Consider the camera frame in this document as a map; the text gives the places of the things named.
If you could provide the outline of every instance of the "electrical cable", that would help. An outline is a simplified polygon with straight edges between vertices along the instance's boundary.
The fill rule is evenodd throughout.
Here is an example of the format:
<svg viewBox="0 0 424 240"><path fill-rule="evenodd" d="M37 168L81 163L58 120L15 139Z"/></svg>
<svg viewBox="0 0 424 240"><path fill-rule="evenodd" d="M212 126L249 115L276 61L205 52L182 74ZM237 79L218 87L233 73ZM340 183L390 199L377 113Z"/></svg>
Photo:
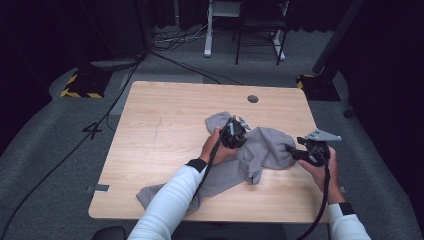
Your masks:
<svg viewBox="0 0 424 240"><path fill-rule="evenodd" d="M316 226L318 225L319 221L321 220L322 215L324 214L325 206L327 205L328 200L328 189L330 185L330 169L328 167L328 159L325 159L321 152L318 152L321 157L324 159L324 169L325 169L325 178L324 178L324 192L322 196L322 202L321 207L319 209L318 215L315 218L315 221L312 223L312 225L309 227L309 229L302 234L302 236L298 237L297 240L305 239L309 234L311 234Z"/></svg>
<svg viewBox="0 0 424 240"><path fill-rule="evenodd" d="M114 66L95 66L95 65L91 64L92 66L94 66L96 68L99 68L99 69L101 69L103 71L118 71L118 70L130 68L133 65L137 64L137 61L138 61L137 59L144 58L144 56L147 54L147 51L141 51L139 54L137 54L136 56L134 56L134 55L123 54L123 53L128 53L130 51L117 51L117 50L115 50L109 44L109 42L105 39L105 37L103 36L103 34L100 32L100 29L97 27L96 23L94 22L94 19L91 17L90 13L88 12L87 8L82 3L82 1L81 0L78 0L78 2L81 5L81 8L83 9L84 13L87 15L88 19L90 20L92 26L96 30L97 35L100 37L100 39L102 40L102 42L109 48L109 50L112 51L113 53L115 53L116 55L121 56L121 57L134 58L134 61L131 62L131 63L124 63L124 64L119 64L119 65L114 65Z"/></svg>
<svg viewBox="0 0 424 240"><path fill-rule="evenodd" d="M97 69L100 69L102 71L119 71L119 70L124 70L124 69L133 67L135 64L137 64L137 59L138 58L134 58L129 63L122 63L122 64L119 64L119 65L114 64L114 65L111 65L111 66L107 66L107 65L102 66L100 64L99 65L93 64L93 62L91 63L91 65L93 65L94 67L96 67Z"/></svg>
<svg viewBox="0 0 424 240"><path fill-rule="evenodd" d="M225 126L222 129L226 129L229 123L230 123L230 120L228 120L228 122L225 124ZM199 186L197 186L197 189L196 189L196 191L193 194L193 199L196 197L196 195L199 192L200 188L202 188L202 185L205 182L206 177L208 176L209 171L212 168L213 160L215 159L215 155L218 152L218 148L219 148L219 145L221 143L221 138L222 138L223 133L224 133L224 130L221 130L221 132L219 133L218 140L216 140L216 143L215 143L215 145L212 148L212 151L211 151L211 154L210 154L210 157L209 157L209 162L208 162L208 165L206 166L205 175L203 175L202 181L200 182Z"/></svg>
<svg viewBox="0 0 424 240"><path fill-rule="evenodd" d="M185 34L182 35L182 36L177 36L180 33L180 31L179 31L172 38L165 38L165 39L159 39L157 41L151 41L151 44L150 44L151 45L151 48L154 49L154 50L156 50L156 51L175 50L178 47L180 47L181 45L183 45L184 43L191 43L191 42L194 42L194 41L196 41L196 40L198 40L200 38L206 37L206 35L202 35L202 36L199 36L199 37L196 37L196 35L199 34L202 31L204 31L204 29L207 26L208 26L208 24L204 25L203 27L201 27L198 30L193 30L195 33L192 34L191 36L187 36L188 35L188 31L186 31ZM168 44L169 46L168 47L159 47L159 46L157 46L158 43L167 43L167 42L169 42L169 44Z"/></svg>
<svg viewBox="0 0 424 240"><path fill-rule="evenodd" d="M3 232L1 234L0 240L4 240L6 236L6 232L9 229L10 224L12 223L13 218L15 217L16 213L19 211L19 209L22 207L22 205L25 203L25 201L31 196L31 194L58 168L60 167L82 144L83 142L91 135L91 132L85 135L85 137L77 144L76 147L74 147L68 155L66 155L56 166L54 166L21 200L21 202L18 204L18 206L13 211L12 215L7 220L7 223L3 229Z"/></svg>
<svg viewBox="0 0 424 240"><path fill-rule="evenodd" d="M110 125L109 125L109 115L107 115L106 117L106 125L107 127L112 131L112 132L116 132L116 129L113 129Z"/></svg>
<svg viewBox="0 0 424 240"><path fill-rule="evenodd" d="M26 195L25 197L20 201L18 206L14 209L12 215L9 217L9 219L6 222L6 225L3 229L3 232L0 236L0 240L4 240L7 230L9 229L10 224L13 221L13 218L15 217L16 213L19 211L19 209L22 207L22 205L25 203L25 201L32 195L32 193L57 169L59 168L84 142L87 140L87 138L91 135L92 139L94 137L94 134L97 131L98 125L109 115L110 111L113 109L113 107L118 102L119 98L121 97L122 93L124 92L125 87L128 85L129 80L131 79L131 76L133 75L135 69L140 65L142 62L142 59L138 59L138 62L134 67L131 69L131 71L128 74L127 81L125 82L124 86L120 89L118 96L115 98L114 102L112 103L109 110L106 112L106 114L103 115L103 117L100 119L100 121L97 123L95 122L95 126L93 129L88 131L88 134L83 137L83 139L58 163L56 164Z"/></svg>
<svg viewBox="0 0 424 240"><path fill-rule="evenodd" d="M203 69L200 69L200 68L196 68L196 67L190 66L190 65L189 65L189 64L187 64L187 63L181 63L181 62L175 61L175 60L173 60L173 59L170 59L170 58L167 58L167 57L165 57L165 56L163 56L163 55L160 55L160 54L158 54L158 53L156 53L156 52L154 52L154 51L152 51L152 50L150 50L150 52L151 52L154 56L156 56L156 57L159 57L159 58L161 58L161 59L164 59L164 60L166 60L166 61L169 61L169 62L171 62L171 63L173 63L173 64L175 64L175 65L178 65L178 66L180 66L180 67L182 67L182 68L185 68L185 69L187 69L187 70L190 70L190 71L192 71L192 72L198 73L198 74L200 74L200 75L202 75L202 76L204 76L204 77L206 77L206 78L209 78L209 79L211 79L211 80L215 81L215 82L216 82L216 83L218 83L218 84L222 84L222 83L221 83L218 79L213 78L213 77L211 77L211 76L209 76L209 75L206 75L206 74L204 74L204 73L202 73L202 72L201 72L201 71L208 72L208 71L206 71L206 70L203 70ZM230 81L232 81L232 82L235 82L235 83L238 83L238 84L240 84L240 85L243 85L241 82L236 81L236 80L233 80L233 79L230 79L230 78L228 78L228 77L225 77L225 76L222 76L222 75L219 75L219 74L216 74L216 73L211 73L211 72L208 72L208 73L213 74L213 75L217 75L217 76L220 76L220 77L224 77L224 78L226 78L226 79L228 79L228 80L230 80Z"/></svg>

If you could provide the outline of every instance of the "white table leg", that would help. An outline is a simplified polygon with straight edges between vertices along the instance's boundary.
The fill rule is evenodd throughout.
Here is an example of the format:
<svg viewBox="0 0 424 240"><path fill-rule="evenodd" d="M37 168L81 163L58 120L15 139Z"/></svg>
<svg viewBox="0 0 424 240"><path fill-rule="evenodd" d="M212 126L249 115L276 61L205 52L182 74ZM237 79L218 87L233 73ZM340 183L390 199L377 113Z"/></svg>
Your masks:
<svg viewBox="0 0 424 240"><path fill-rule="evenodd" d="M272 43L274 45L274 49L275 49L275 52L277 53L277 56L280 53L280 46L278 46L278 45L280 45L280 40L279 40L280 33L281 33L281 31L278 30L277 33L274 35L274 38L272 39ZM284 55L284 52L282 52L281 57L280 57L280 61L284 61L285 59L286 59L286 56Z"/></svg>
<svg viewBox="0 0 424 240"><path fill-rule="evenodd" d="M212 55L212 17L213 17L213 0L209 0L209 9L208 9L208 31L206 33L206 42L205 42L205 57L211 57Z"/></svg>

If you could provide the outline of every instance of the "black wall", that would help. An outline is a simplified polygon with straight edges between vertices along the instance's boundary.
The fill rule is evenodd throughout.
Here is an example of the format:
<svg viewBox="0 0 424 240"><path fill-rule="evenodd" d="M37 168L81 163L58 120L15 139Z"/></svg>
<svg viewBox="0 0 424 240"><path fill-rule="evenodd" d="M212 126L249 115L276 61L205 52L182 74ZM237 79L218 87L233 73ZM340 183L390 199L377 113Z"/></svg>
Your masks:
<svg viewBox="0 0 424 240"><path fill-rule="evenodd" d="M0 154L51 101L59 76L147 50L143 0L0 1Z"/></svg>
<svg viewBox="0 0 424 240"><path fill-rule="evenodd" d="M333 56L341 60L356 116L408 194L421 232L423 11L423 1L365 1Z"/></svg>

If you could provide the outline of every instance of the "black wristband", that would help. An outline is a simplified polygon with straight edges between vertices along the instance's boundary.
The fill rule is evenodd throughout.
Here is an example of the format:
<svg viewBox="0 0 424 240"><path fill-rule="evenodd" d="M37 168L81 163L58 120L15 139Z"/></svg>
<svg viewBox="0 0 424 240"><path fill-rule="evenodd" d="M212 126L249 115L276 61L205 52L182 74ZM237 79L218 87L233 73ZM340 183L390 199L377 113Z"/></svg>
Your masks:
<svg viewBox="0 0 424 240"><path fill-rule="evenodd" d="M339 206L343 216L355 214L355 211L353 211L352 204L350 204L349 202L339 203Z"/></svg>
<svg viewBox="0 0 424 240"><path fill-rule="evenodd" d="M206 165L208 165L205 161L202 159L191 159L187 164L187 166L193 167L196 169L199 173L205 169Z"/></svg>

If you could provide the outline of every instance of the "gray cloth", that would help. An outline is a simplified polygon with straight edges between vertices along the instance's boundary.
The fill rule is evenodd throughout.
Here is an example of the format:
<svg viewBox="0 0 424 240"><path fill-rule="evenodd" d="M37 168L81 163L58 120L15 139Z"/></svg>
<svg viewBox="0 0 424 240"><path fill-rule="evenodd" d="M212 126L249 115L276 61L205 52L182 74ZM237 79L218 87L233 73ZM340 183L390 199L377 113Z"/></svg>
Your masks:
<svg viewBox="0 0 424 240"><path fill-rule="evenodd" d="M212 133L215 127L224 126L231 115L228 112L217 113L206 119L206 126ZM235 156L213 165L199 190L190 203L188 211L197 210L203 197L212 197L244 181L258 184L262 167L281 170L294 163L292 155L286 151L284 144L295 147L293 138L272 128L257 127L245 134L246 143ZM149 186L137 194L144 208L147 208L155 194L164 184Z"/></svg>

